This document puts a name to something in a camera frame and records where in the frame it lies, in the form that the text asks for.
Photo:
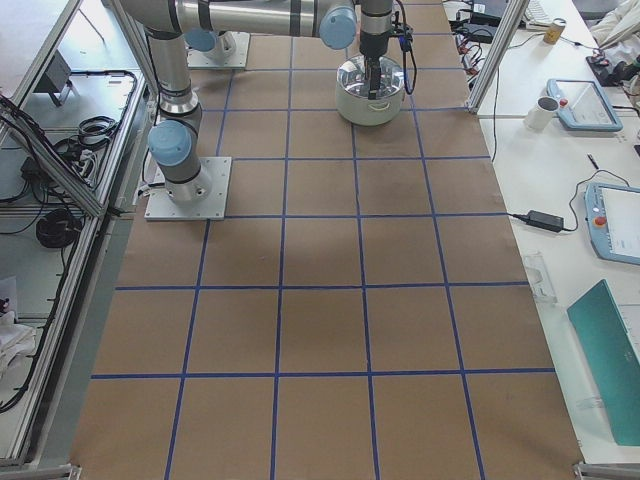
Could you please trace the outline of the white mug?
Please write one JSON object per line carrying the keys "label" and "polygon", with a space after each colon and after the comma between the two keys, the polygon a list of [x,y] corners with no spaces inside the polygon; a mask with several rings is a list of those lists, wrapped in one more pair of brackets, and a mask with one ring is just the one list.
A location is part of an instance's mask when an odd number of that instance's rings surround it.
{"label": "white mug", "polygon": [[542,131],[559,109],[558,101],[550,96],[541,96],[524,118],[524,125],[533,131]]}

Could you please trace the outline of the small black stand box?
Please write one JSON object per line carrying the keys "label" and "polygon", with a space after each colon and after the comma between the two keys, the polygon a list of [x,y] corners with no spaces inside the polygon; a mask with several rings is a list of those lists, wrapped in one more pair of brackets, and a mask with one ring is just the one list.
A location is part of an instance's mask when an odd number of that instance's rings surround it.
{"label": "small black stand box", "polygon": [[69,94],[76,91],[71,73],[70,66],[56,50],[33,92],[47,94],[56,107],[61,107]]}

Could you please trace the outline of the near teach pendant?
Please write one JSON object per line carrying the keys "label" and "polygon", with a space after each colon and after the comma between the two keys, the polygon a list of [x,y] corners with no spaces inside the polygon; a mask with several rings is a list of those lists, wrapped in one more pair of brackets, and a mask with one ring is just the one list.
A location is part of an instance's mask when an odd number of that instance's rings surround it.
{"label": "near teach pendant", "polygon": [[586,222],[598,257],[639,264],[639,189],[590,182],[584,195]]}

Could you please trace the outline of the aluminium frame post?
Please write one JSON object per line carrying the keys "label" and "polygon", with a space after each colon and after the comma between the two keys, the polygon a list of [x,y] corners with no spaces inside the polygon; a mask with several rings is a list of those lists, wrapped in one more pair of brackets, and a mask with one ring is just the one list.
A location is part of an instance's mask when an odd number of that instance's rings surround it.
{"label": "aluminium frame post", "polygon": [[527,6],[527,0],[504,1],[504,10],[491,43],[491,48],[486,55],[480,73],[475,78],[473,88],[467,100],[467,107],[470,112],[477,113],[479,111],[496,71],[500,66],[501,60],[514,34],[519,28]]}

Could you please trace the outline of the black pen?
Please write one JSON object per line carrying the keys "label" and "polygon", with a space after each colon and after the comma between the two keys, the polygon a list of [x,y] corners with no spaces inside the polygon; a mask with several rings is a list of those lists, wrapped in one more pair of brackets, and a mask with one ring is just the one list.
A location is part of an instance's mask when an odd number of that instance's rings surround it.
{"label": "black pen", "polygon": [[592,154],[588,153],[587,154],[587,158],[589,159],[590,163],[592,164],[592,166],[594,167],[594,169],[597,171],[599,170],[599,166],[595,160],[595,158],[593,157]]}

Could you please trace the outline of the teal green board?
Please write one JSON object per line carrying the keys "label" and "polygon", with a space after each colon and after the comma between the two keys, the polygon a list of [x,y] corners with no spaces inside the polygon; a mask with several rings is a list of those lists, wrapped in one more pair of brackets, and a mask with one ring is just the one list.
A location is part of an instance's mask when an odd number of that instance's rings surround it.
{"label": "teal green board", "polygon": [[602,279],[567,310],[599,390],[615,442],[639,444],[639,358]]}

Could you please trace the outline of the pale green cooking pot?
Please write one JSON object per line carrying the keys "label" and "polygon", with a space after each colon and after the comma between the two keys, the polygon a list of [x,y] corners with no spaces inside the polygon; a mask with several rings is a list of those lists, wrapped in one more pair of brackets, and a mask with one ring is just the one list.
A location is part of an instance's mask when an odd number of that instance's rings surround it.
{"label": "pale green cooking pot", "polygon": [[349,58],[337,70],[336,107],[353,124],[381,125],[400,111],[406,94],[401,66],[388,57],[381,57],[380,64],[381,85],[374,99],[368,98],[363,55]]}

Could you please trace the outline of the clear plastic holder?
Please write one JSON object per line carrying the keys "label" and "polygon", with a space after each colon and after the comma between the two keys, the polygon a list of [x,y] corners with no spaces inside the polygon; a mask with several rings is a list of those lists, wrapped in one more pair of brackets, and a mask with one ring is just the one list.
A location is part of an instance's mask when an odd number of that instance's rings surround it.
{"label": "clear plastic holder", "polygon": [[534,300],[538,303],[555,304],[556,292],[540,252],[525,254],[522,262]]}

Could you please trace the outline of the far teach pendant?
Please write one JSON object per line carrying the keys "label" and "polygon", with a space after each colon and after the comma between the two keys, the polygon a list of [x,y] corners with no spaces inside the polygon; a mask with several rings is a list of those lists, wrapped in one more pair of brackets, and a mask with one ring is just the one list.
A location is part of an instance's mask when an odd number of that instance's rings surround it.
{"label": "far teach pendant", "polygon": [[622,122],[598,82],[593,80],[549,79],[547,93],[560,107],[557,115],[568,130],[618,132]]}

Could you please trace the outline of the teach pendant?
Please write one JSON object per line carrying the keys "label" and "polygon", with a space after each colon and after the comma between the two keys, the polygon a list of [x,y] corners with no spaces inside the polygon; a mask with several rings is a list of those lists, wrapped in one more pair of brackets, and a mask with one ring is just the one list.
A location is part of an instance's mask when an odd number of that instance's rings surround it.
{"label": "teach pendant", "polygon": [[590,182],[584,195],[586,222],[598,257],[639,264],[639,189]]}
{"label": "teach pendant", "polygon": [[593,80],[549,79],[547,93],[560,107],[557,115],[568,130],[618,132],[622,122],[598,82]]}

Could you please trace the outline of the brown paper table cover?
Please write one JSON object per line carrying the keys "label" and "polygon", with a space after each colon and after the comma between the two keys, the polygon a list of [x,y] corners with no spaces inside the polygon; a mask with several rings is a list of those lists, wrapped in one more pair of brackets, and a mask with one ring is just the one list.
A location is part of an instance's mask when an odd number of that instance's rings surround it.
{"label": "brown paper table cover", "polygon": [[416,92],[337,113],[346,59],[257,35],[196,71],[221,222],[124,224],[71,450],[86,479],[568,479],[580,453],[442,4]]}

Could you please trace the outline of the black power adapter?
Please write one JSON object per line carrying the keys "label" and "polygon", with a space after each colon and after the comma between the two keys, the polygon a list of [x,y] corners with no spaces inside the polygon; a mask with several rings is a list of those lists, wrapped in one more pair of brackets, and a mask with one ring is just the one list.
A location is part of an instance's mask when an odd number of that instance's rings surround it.
{"label": "black power adapter", "polygon": [[564,229],[564,218],[537,210],[526,214],[525,223],[529,226],[558,233]]}

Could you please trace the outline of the black electronics box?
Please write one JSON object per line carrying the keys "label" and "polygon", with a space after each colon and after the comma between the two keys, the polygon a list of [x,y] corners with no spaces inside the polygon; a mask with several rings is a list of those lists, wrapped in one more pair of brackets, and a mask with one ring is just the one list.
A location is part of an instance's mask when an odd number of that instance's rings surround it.
{"label": "black electronics box", "polygon": [[451,31],[464,40],[490,44],[508,6],[507,1],[458,1],[454,17],[449,21]]}

